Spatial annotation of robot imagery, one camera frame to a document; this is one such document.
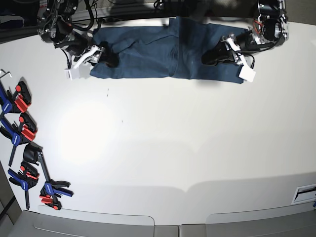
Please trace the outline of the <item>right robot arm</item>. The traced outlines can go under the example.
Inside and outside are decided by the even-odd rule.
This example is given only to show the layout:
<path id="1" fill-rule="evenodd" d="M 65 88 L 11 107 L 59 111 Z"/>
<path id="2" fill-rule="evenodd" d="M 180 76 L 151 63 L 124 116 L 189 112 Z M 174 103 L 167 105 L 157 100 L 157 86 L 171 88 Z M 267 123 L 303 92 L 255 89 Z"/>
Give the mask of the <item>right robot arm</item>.
<path id="1" fill-rule="evenodd" d="M 73 57 L 78 61 L 92 46 L 92 37 L 88 36 L 88 31 L 97 20 L 97 1 L 90 3 L 85 0 L 84 3 L 90 17 L 88 25 L 79 26 L 72 22 L 72 16 L 79 6 L 78 0 L 49 0 L 38 29 L 43 42 L 52 43 L 55 48 L 62 50 L 68 69 L 72 66 Z"/>

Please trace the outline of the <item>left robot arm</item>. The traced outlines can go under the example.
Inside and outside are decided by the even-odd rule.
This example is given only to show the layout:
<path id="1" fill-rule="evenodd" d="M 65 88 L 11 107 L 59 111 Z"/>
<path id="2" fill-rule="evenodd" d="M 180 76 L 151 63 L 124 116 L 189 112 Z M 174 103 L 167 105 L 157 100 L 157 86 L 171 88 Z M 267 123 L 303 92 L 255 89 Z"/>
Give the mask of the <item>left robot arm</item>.
<path id="1" fill-rule="evenodd" d="M 288 17 L 283 0 L 112 0 L 110 16 L 137 19 L 142 16 L 203 17 L 234 16 L 247 19 L 252 27 L 242 33 L 221 33 L 217 45 L 205 50 L 204 65 L 245 65 L 246 57 L 270 50 L 288 40 Z"/>

